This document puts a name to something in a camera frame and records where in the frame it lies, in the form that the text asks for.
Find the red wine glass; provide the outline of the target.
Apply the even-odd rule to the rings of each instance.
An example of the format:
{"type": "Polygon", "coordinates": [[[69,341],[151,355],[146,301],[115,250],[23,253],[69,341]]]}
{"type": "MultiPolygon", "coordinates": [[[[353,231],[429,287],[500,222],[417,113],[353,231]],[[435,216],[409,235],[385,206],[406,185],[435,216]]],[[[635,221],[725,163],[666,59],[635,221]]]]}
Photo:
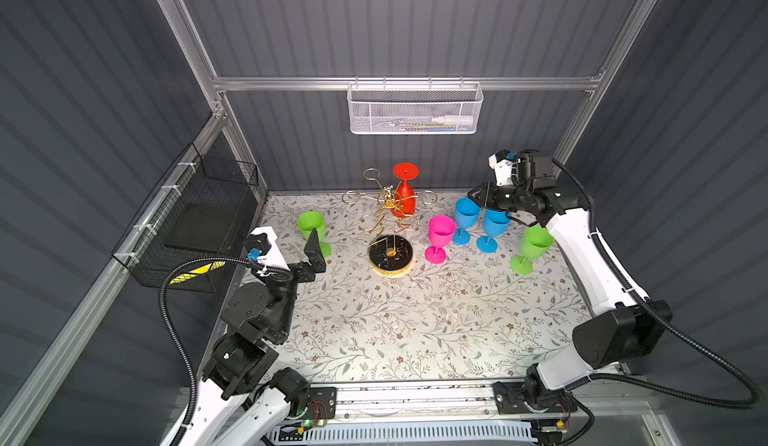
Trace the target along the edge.
{"type": "Polygon", "coordinates": [[[401,162],[393,168],[395,177],[399,180],[395,190],[395,207],[393,214],[398,218],[406,218],[415,213],[416,194],[410,181],[418,178],[419,168],[410,162],[401,162]]]}

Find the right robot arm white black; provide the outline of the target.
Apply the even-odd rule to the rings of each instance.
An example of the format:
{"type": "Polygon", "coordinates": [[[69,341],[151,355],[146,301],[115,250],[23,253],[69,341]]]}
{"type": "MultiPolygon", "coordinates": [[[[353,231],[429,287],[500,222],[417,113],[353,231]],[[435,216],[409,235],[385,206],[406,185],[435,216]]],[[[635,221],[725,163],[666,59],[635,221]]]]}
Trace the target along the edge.
{"type": "Polygon", "coordinates": [[[616,362],[648,355],[664,327],[639,304],[648,296],[631,278],[594,224],[595,206],[577,182],[560,185],[559,162],[538,150],[502,149],[488,158],[494,178],[467,196],[507,218],[525,211],[553,236],[591,313],[568,346],[530,366],[511,399],[533,412],[553,407],[565,391],[616,362]]]}

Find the magenta wine glass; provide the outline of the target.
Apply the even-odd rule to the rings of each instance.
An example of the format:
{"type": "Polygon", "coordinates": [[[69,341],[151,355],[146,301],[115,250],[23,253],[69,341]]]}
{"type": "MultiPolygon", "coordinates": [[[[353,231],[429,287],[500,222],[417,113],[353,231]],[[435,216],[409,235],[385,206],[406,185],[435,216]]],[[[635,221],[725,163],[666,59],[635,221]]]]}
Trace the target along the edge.
{"type": "Polygon", "coordinates": [[[432,264],[443,263],[447,259],[446,246],[453,240],[456,232],[455,221],[445,215],[434,216],[428,225],[430,246],[425,250],[425,259],[432,264]]]}

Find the blue wine glass front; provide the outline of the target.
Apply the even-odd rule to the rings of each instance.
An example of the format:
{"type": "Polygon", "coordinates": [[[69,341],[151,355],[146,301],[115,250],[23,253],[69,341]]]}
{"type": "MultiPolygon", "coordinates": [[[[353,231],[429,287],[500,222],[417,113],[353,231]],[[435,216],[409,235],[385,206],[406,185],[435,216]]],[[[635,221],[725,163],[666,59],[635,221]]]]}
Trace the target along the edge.
{"type": "Polygon", "coordinates": [[[480,212],[481,207],[469,197],[462,197],[456,202],[454,210],[456,230],[453,236],[453,242],[456,245],[464,246],[470,242],[469,228],[476,224],[480,212]]]}

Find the lime green wine glass back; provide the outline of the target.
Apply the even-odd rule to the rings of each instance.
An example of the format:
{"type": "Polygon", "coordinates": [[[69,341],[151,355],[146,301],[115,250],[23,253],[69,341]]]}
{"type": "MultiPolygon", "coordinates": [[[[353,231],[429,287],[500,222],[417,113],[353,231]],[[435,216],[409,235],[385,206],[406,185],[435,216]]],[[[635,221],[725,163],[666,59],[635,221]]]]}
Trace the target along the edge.
{"type": "Polygon", "coordinates": [[[520,254],[510,260],[510,267],[519,275],[528,275],[533,271],[535,259],[543,256],[554,244],[552,234],[540,225],[526,229],[520,242],[520,254]]]}

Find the white marker in basket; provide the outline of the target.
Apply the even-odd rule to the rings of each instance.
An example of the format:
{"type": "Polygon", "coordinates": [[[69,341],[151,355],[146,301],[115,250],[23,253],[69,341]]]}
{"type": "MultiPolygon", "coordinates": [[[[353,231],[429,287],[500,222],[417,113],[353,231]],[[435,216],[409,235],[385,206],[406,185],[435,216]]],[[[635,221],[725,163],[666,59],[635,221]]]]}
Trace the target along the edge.
{"type": "Polygon", "coordinates": [[[472,128],[475,119],[471,115],[442,115],[432,117],[430,123],[449,128],[472,128]]]}

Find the lime green wine glass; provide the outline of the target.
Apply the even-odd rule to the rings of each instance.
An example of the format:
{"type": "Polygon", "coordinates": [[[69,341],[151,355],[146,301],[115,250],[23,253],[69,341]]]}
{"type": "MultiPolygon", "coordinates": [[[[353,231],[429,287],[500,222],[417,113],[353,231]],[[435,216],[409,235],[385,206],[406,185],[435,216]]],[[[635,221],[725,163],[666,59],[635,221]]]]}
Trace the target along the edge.
{"type": "Polygon", "coordinates": [[[304,239],[310,238],[313,230],[318,233],[318,239],[323,256],[328,258],[332,253],[332,247],[325,242],[326,226],[324,216],[317,211],[308,211],[298,218],[297,226],[304,239]]]}
{"type": "Polygon", "coordinates": [[[535,259],[543,256],[554,244],[552,234],[540,225],[526,229],[520,242],[520,254],[510,260],[510,267],[519,275],[528,275],[533,271],[535,259]]]}

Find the gold wine glass rack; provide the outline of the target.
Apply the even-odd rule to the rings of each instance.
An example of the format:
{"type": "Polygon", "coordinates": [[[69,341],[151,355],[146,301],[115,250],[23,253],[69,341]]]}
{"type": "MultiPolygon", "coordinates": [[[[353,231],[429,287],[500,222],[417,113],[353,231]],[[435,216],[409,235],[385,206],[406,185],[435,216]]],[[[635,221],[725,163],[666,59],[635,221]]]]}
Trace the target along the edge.
{"type": "MultiPolygon", "coordinates": [[[[411,268],[415,256],[414,247],[404,233],[417,231],[420,228],[416,208],[412,216],[396,217],[393,214],[393,208],[398,184],[384,186],[380,181],[381,171],[375,167],[366,168],[362,175],[364,180],[373,182],[378,187],[378,192],[368,194],[363,191],[348,190],[342,194],[342,202],[349,206],[354,206],[362,200],[375,202],[376,210],[373,213],[363,214],[357,222],[359,230],[372,234],[372,240],[366,249],[368,260],[374,271],[383,277],[403,276],[411,268]]],[[[416,207],[418,202],[424,206],[430,206],[438,200],[434,191],[416,192],[414,190],[414,192],[416,207]]]]}

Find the blue wine glass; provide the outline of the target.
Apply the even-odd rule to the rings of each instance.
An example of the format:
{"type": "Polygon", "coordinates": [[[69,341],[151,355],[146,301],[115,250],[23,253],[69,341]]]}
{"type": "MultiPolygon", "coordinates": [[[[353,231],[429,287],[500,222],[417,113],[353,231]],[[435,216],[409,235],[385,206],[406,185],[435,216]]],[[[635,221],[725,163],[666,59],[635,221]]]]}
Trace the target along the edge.
{"type": "Polygon", "coordinates": [[[484,236],[476,241],[478,249],[486,254],[494,253],[498,248],[496,238],[506,232],[510,223],[511,219],[505,212],[486,209],[483,220],[484,236]]]}
{"type": "Polygon", "coordinates": [[[469,197],[462,197],[456,202],[454,210],[456,230],[453,236],[453,242],[456,245],[464,246],[470,242],[469,228],[476,224],[480,212],[481,207],[469,197]]]}

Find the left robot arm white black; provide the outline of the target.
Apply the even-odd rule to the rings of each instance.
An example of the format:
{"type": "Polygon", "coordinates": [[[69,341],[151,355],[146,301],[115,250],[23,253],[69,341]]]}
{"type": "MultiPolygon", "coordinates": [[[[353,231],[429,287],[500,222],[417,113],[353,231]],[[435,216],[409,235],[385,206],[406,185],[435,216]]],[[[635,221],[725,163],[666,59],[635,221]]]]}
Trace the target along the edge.
{"type": "Polygon", "coordinates": [[[245,257],[207,256],[175,266],[159,289],[161,318],[190,380],[187,406],[162,442],[165,445],[257,445],[299,436],[316,424],[309,381],[290,367],[263,378],[276,362],[276,346],[289,336],[298,286],[326,270],[319,231],[304,246],[305,261],[287,263],[270,226],[245,240],[245,257]],[[243,265],[254,280],[238,287],[219,314],[226,333],[201,368],[176,331],[167,304],[171,284],[228,264],[243,265]]]}

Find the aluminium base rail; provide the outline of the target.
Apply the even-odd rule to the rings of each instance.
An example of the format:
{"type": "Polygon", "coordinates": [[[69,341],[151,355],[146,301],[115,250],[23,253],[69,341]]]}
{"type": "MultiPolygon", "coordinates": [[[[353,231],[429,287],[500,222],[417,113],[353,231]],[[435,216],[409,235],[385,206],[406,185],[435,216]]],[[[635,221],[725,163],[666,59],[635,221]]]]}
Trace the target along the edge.
{"type": "Polygon", "coordinates": [[[266,390],[216,442],[573,445],[594,423],[594,413],[572,394],[534,396],[521,378],[319,383],[297,401],[266,390]]]}

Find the lime green wine glass front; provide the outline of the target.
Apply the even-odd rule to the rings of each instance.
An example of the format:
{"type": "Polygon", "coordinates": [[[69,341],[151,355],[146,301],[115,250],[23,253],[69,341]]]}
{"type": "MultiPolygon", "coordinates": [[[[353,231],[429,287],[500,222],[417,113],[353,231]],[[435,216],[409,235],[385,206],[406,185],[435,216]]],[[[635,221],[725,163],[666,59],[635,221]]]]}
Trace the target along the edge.
{"type": "Polygon", "coordinates": [[[332,253],[332,247],[325,242],[326,226],[324,216],[317,211],[308,211],[298,218],[297,226],[304,239],[310,238],[313,230],[318,233],[318,239],[323,256],[328,258],[332,253]]]}

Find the yellow black striped item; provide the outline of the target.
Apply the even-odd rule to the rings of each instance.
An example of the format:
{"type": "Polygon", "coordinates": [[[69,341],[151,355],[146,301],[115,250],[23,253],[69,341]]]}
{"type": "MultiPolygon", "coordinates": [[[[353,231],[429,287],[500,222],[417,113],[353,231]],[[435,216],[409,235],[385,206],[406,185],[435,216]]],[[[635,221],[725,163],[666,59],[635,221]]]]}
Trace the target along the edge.
{"type": "Polygon", "coordinates": [[[181,272],[177,274],[171,281],[171,285],[177,285],[198,278],[199,276],[206,275],[216,269],[223,267],[226,264],[225,261],[212,261],[203,263],[201,266],[181,272]]]}

